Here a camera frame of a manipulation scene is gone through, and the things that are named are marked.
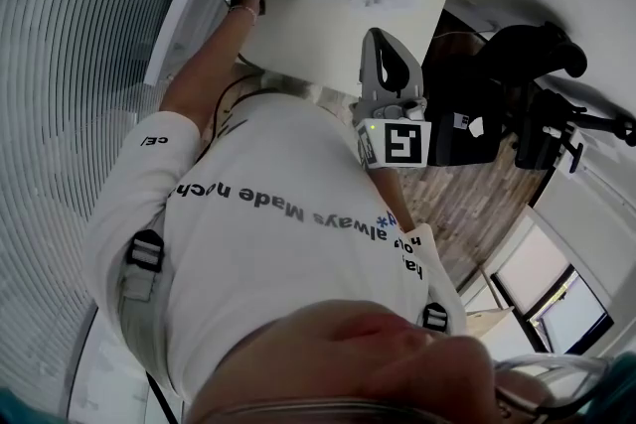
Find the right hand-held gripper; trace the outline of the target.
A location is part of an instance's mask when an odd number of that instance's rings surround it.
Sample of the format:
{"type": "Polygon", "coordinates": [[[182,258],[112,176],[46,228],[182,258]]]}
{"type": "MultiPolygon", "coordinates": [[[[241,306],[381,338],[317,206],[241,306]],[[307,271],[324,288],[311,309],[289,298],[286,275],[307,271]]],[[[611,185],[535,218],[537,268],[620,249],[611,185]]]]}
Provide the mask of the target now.
{"type": "Polygon", "coordinates": [[[424,119],[421,64],[389,32],[370,29],[362,43],[362,100],[353,107],[361,162],[367,169],[427,166],[431,123],[424,119]],[[408,99],[381,104],[382,98],[408,99]]]}

